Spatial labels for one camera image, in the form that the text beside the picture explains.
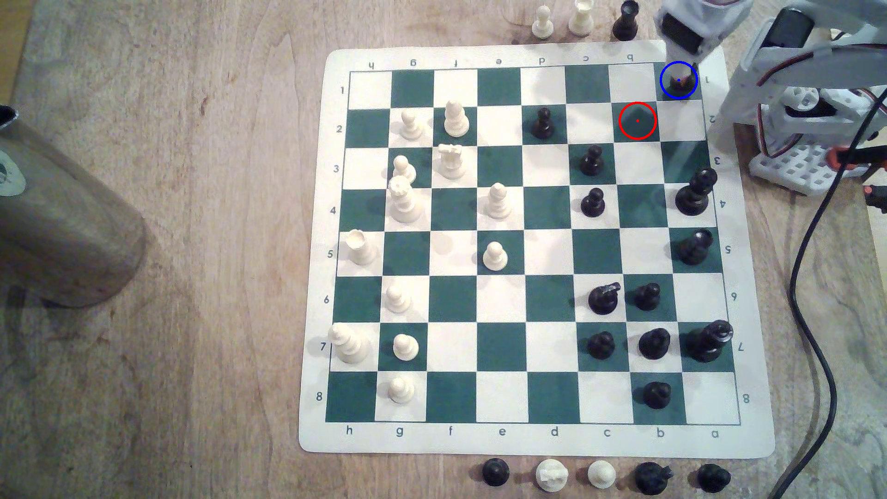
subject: white chess piece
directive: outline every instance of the white chess piece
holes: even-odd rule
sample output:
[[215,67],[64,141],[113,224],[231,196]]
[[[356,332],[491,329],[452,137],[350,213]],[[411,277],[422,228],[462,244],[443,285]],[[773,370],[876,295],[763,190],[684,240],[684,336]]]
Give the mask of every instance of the white chess piece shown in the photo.
[[395,176],[389,181],[389,191],[394,206],[391,217],[402,224],[415,222],[422,215],[422,203],[418,202],[406,177]]
[[486,251],[483,252],[483,264],[493,272],[498,272],[508,265],[508,254],[498,242],[487,244]]
[[501,220],[511,215],[511,203],[508,202],[508,189],[496,182],[490,187],[488,196],[487,215]]
[[450,100],[443,110],[443,129],[450,137],[461,137],[468,133],[468,117],[465,108],[457,100]]
[[416,338],[403,333],[394,337],[394,355],[400,360],[408,361],[419,355],[419,342]]
[[348,232],[348,235],[345,236],[345,245],[350,250],[351,261],[358,265],[369,265],[379,253],[376,247],[366,239],[364,231],[358,229]]
[[406,177],[406,179],[412,184],[416,179],[416,167],[410,164],[410,161],[406,159],[406,156],[397,155],[394,157],[394,176],[396,175]]
[[592,0],[576,0],[576,11],[567,23],[567,28],[573,35],[588,36],[594,30],[592,7]]
[[567,485],[569,473],[557,459],[545,459],[536,467],[536,483],[546,492],[557,492]]
[[342,362],[357,364],[370,352],[370,341],[349,326],[334,322],[328,332],[330,343],[335,347],[336,355]]
[[552,10],[547,5],[541,5],[536,9],[536,20],[530,30],[539,40],[545,40],[554,33],[554,23],[551,20]]

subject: chessboard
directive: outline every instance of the chessboard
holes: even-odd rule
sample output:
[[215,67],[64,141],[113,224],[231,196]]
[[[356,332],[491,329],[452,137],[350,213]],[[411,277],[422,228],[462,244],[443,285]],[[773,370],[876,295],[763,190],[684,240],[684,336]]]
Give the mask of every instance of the chessboard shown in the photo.
[[[698,69],[688,95],[663,82],[661,41],[335,51],[327,60],[319,125],[310,278],[304,330],[299,441],[315,452],[610,455],[755,458],[773,452],[773,418],[751,247],[733,127],[716,119],[727,92],[723,52]],[[454,138],[444,107],[469,121]],[[530,132],[550,110],[553,134]],[[426,127],[400,133],[411,109]],[[461,145],[466,172],[441,174],[439,145]],[[604,167],[577,164],[600,146]],[[411,223],[391,216],[393,160],[416,171],[423,207]],[[687,216],[678,190],[710,166],[709,207]],[[490,217],[490,187],[507,188],[512,212]],[[598,187],[606,208],[580,203]],[[676,245],[713,235],[700,265]],[[345,239],[363,232],[377,251],[352,261]],[[508,255],[483,263],[489,242]],[[593,312],[589,292],[618,282],[616,310]],[[632,293],[660,285],[660,305]],[[392,313],[396,283],[410,308]],[[691,331],[727,320],[734,336],[711,362],[688,351]],[[358,331],[370,352],[343,362],[328,331]],[[639,352],[645,332],[666,329],[668,352]],[[608,331],[612,355],[588,339]],[[409,361],[398,334],[416,338]],[[415,388],[389,397],[395,377]],[[645,405],[651,381],[671,403]]]

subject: black pawn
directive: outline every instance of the black pawn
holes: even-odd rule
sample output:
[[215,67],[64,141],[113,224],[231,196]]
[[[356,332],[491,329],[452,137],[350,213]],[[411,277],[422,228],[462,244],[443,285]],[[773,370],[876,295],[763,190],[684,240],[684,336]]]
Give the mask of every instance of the black pawn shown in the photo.
[[622,15],[613,23],[613,37],[616,40],[627,42],[638,34],[638,23],[634,17],[638,15],[639,10],[640,7],[634,0],[622,2],[622,7],[619,9]]
[[618,282],[598,286],[588,294],[588,306],[598,315],[607,315],[616,310],[619,304],[618,291],[622,286]]
[[690,183],[683,186],[674,198],[681,213],[696,216],[709,207],[709,193],[718,182],[718,173],[704,166],[693,174]]
[[491,487],[503,485],[508,481],[508,476],[510,474],[508,464],[498,457],[488,459],[487,462],[483,464],[483,481]]
[[656,463],[641,463],[634,469],[634,483],[644,495],[659,495],[668,487],[668,479],[673,477],[671,468]]
[[699,265],[709,256],[714,236],[708,229],[699,229],[678,243],[678,258],[687,265]]
[[552,125],[552,112],[548,107],[541,107],[537,113],[538,119],[533,123],[530,132],[537,139],[548,139],[554,133],[554,125]]
[[730,471],[721,468],[717,464],[703,464],[696,472],[696,480],[699,488],[709,494],[717,494],[724,490],[730,483]]
[[601,331],[588,338],[588,353],[597,360],[609,359],[615,349],[616,341],[609,331]]
[[640,354],[650,360],[659,360],[668,352],[671,346],[671,335],[662,328],[651,329],[640,336],[638,350]]
[[594,218],[599,217],[600,214],[604,212],[605,206],[604,192],[598,187],[595,187],[588,191],[586,197],[582,198],[582,203],[579,205],[579,208],[582,209],[582,212],[586,217]]

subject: wood grain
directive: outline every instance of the wood grain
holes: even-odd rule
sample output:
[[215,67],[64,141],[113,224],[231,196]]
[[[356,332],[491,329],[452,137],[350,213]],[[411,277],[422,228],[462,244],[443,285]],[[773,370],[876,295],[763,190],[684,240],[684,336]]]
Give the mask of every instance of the wood grain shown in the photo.
[[[571,2],[551,2],[552,42]],[[590,40],[609,39],[599,0]],[[540,456],[505,490],[473,455],[309,455],[297,441],[311,201],[326,55],[347,47],[530,44],[536,2],[66,0],[37,5],[17,102],[53,144],[134,204],[150,241],[136,279],[87,310],[16,289],[0,336],[0,495],[14,497],[542,497]],[[639,38],[655,37],[644,4]],[[730,70],[774,0],[726,43]],[[739,130],[742,159],[753,141]],[[722,462],[730,497],[763,497],[825,414],[789,314],[792,258],[818,199],[743,178],[768,342],[776,451]],[[799,295],[840,387],[831,438],[790,497],[887,495],[884,294],[858,184],[816,234]],[[595,493],[564,458],[560,497]],[[634,497],[639,459],[613,459]],[[663,498],[700,496],[699,460]]]

